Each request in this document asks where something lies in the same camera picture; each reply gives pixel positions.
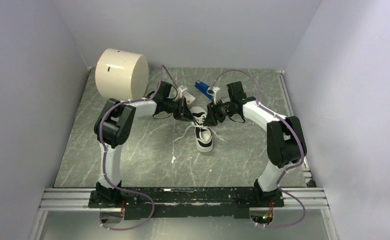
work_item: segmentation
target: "white cylindrical container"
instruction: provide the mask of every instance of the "white cylindrical container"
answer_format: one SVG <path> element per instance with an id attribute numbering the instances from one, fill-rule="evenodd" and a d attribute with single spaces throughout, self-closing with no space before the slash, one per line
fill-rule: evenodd
<path id="1" fill-rule="evenodd" d="M 95 82 L 102 97 L 126 101 L 144 96 L 148 75 L 144 55 L 109 48 L 98 60 Z"/>

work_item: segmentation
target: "blue object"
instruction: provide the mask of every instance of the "blue object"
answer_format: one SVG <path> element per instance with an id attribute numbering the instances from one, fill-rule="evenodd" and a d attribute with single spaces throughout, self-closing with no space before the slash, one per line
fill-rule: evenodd
<path id="1" fill-rule="evenodd" d="M 213 95 L 208 93 L 208 86 L 206 83 L 198 80 L 195 82 L 195 88 L 197 88 L 201 93 L 203 93 L 207 98 L 209 98 L 211 101 L 213 100 Z"/>

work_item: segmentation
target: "shoelace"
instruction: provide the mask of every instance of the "shoelace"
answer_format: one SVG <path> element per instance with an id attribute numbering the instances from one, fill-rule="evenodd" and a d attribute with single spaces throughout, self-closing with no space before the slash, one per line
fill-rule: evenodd
<path id="1" fill-rule="evenodd" d="M 221 141 L 227 143 L 227 141 L 224 140 L 221 136 L 219 136 L 219 135 L 217 134 L 217 132 L 214 131 L 214 129 L 212 129 L 211 127 L 209 127 L 209 126 L 200 126 L 200 125 L 192 125 L 192 123 L 191 123 L 189 126 L 187 126 L 187 128 L 184 130 L 183 136 L 180 136 L 180 137 L 174 139 L 174 140 L 173 140 L 172 142 L 170 142 L 170 143 L 174 143 L 174 142 L 176 142 L 177 140 L 180 140 L 180 139 L 184 138 L 185 135 L 186 135 L 186 132 L 187 132 L 190 128 L 204 128 L 204 129 L 209 129 L 209 130 L 210 130 L 218 139 L 220 139 Z"/>

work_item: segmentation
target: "white cylinder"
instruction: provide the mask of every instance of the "white cylinder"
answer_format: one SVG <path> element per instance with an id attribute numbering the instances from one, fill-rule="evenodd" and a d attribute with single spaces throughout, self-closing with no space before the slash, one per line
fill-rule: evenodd
<path id="1" fill-rule="evenodd" d="M 261 190 L 263 192 L 270 192 L 275 190 L 277 188 L 276 181 L 283 171 L 285 171 L 284 167 L 278 168 L 269 160 L 265 166 L 264 172 L 258 178 L 258 184 L 260 185 Z"/>
<path id="2" fill-rule="evenodd" d="M 144 96 L 148 75 L 144 55 L 109 48 L 98 60 L 95 82 L 102 97 L 126 101 Z"/>

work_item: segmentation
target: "white enclosure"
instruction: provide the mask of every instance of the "white enclosure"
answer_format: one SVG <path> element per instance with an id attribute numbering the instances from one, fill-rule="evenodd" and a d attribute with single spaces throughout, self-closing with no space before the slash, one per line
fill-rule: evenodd
<path id="1" fill-rule="evenodd" d="M 339 238 L 390 239 L 389 0 L 0 0 L 0 239 L 29 238 L 108 48 L 284 70 Z"/>

